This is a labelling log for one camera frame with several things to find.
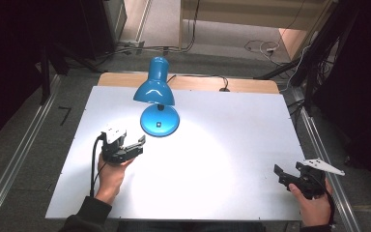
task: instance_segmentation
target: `gray carpet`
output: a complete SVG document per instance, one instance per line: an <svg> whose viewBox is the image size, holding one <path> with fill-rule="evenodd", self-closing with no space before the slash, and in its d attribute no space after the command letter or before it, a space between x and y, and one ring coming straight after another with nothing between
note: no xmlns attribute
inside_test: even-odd
<svg viewBox="0 0 371 232"><path fill-rule="evenodd" d="M110 72L145 72L148 69L150 58L156 55L160 53L118 54L100 67ZM171 73L250 77L268 73L274 69L274 65L268 61L198 54L170 53L167 60L170 63ZM44 218L44 215L85 103L91 88L97 85L99 77L99 73L89 72L85 68L71 70L68 76L62 76L59 94L0 209L0 231L56 231L62 226L62 220L48 220ZM40 94L41 90L38 90L31 96L0 132L0 176L37 111ZM284 93L284 97L287 103L295 101L289 91ZM63 126L61 123L66 112L59 109L59 106L71 108L71 114ZM318 109L314 109L314 113L318 130L320 130L333 164L346 172L341 182L351 204L356 209L361 229L371 231L371 173L343 164L346 154L341 147L334 126L324 119ZM298 136L305 156L315 158L303 123L300 119L298 122ZM338 226L335 231L345 231L338 214L336 220ZM106 228L108 231L114 231L117 223L117 220L110 220ZM265 222L265 224L267 231L284 231L285 222Z"/></svg>

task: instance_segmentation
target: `lamp shade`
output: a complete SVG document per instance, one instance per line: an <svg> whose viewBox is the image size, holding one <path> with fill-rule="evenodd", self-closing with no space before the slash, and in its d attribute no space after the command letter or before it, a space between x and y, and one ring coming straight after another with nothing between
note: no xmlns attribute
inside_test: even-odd
<svg viewBox="0 0 371 232"><path fill-rule="evenodd" d="M133 99L139 102L174 105L174 96L167 85L168 62L163 57L150 61L149 76L137 89Z"/></svg>

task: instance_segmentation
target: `white table surface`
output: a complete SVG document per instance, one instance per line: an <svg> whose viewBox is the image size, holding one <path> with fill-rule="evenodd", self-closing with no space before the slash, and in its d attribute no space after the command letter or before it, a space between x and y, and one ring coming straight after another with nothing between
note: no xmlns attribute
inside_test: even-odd
<svg viewBox="0 0 371 232"><path fill-rule="evenodd" d="M136 88L95 86L48 207L46 218L76 214L89 194L94 142L107 123L144 134ZM146 135L144 153L127 169L110 218L300 220L295 198L273 166L299 176L303 160L281 95L173 90L180 126Z"/></svg>

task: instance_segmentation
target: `hand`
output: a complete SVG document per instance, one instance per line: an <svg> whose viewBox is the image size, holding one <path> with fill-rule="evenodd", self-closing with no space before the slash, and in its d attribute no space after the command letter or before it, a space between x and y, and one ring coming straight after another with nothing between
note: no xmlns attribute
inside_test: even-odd
<svg viewBox="0 0 371 232"><path fill-rule="evenodd" d="M332 194L332 187L328 180L325 180L325 183L328 192ZM317 199L308 200L294 184L290 184L289 189L300 203L300 215L302 216L304 226L325 225L329 223L330 205L326 194Z"/></svg>
<svg viewBox="0 0 371 232"><path fill-rule="evenodd" d="M123 179L125 178L126 168L134 161L123 162L121 164L107 163L99 173L100 186L95 198L111 205L114 198L120 191ZM99 155L98 170L104 165L102 155Z"/></svg>

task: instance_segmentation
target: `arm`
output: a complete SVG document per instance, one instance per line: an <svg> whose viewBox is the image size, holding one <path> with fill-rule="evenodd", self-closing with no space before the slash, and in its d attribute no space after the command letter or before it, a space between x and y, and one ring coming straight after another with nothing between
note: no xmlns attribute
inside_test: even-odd
<svg viewBox="0 0 371 232"><path fill-rule="evenodd" d="M96 196L86 198L76 215L66 219L65 225L60 232L104 231L104 222L111 211L111 204L120 191L126 168L133 162L133 159L121 164L105 164L102 156L99 156L98 170L100 186Z"/></svg>
<svg viewBox="0 0 371 232"><path fill-rule="evenodd" d="M327 190L332 194L332 187L326 180ZM328 225L330 218L330 205L328 196L322 195L317 199L306 199L300 189L294 184L289 185L291 193L297 198L300 203L300 215L304 227L301 232L329 232L330 226Z"/></svg>

